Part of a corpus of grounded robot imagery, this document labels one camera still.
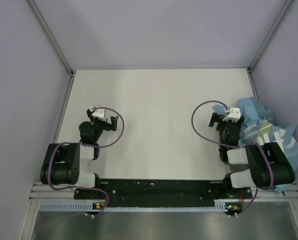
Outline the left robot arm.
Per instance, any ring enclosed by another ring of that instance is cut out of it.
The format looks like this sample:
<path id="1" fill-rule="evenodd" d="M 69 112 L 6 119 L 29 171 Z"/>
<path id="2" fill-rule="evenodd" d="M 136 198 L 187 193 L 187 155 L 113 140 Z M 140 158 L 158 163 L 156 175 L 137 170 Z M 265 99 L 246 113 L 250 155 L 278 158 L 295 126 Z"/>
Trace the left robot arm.
<path id="1" fill-rule="evenodd" d="M 87 171 L 87 163 L 95 161 L 100 155 L 98 141 L 104 131 L 115 132 L 121 115 L 106 118 L 106 107 L 91 107 L 86 111 L 88 121 L 80 123 L 79 141 L 51 143 L 48 145 L 40 170 L 40 181 L 52 189 L 63 185 L 62 189 L 85 188 L 91 198 L 98 198 L 103 191 L 97 183 L 98 175 Z"/>

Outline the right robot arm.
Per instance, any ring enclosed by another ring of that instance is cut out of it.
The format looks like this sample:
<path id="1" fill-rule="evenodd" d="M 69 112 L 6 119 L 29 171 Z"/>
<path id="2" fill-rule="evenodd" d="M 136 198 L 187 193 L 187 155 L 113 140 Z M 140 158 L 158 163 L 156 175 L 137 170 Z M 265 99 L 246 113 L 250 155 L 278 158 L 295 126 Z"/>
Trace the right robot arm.
<path id="1" fill-rule="evenodd" d="M 245 170 L 228 173 L 223 179 L 222 192 L 228 198 L 234 198 L 241 188 L 291 184 L 295 180 L 295 172 L 287 157 L 276 142 L 264 143 L 260 147 L 252 144 L 240 148 L 238 146 L 240 130 L 244 121 L 225 121 L 225 116 L 214 112 L 209 126 L 217 123 L 219 132 L 219 157 L 227 165 L 244 165 Z"/>

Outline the light blue printed t-shirt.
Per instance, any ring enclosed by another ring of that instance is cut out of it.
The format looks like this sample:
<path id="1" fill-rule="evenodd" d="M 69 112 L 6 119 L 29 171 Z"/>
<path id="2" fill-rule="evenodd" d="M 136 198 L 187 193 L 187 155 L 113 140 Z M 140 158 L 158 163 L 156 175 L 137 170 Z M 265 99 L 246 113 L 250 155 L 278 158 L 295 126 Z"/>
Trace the light blue printed t-shirt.
<path id="1" fill-rule="evenodd" d="M 285 128 L 277 125 L 275 116 L 260 100 L 255 97 L 241 98 L 236 106 L 240 109 L 244 122 L 240 130 L 239 146 L 250 142 L 278 143 L 291 167 L 298 167 L 298 142 L 294 138 L 296 125 Z"/>

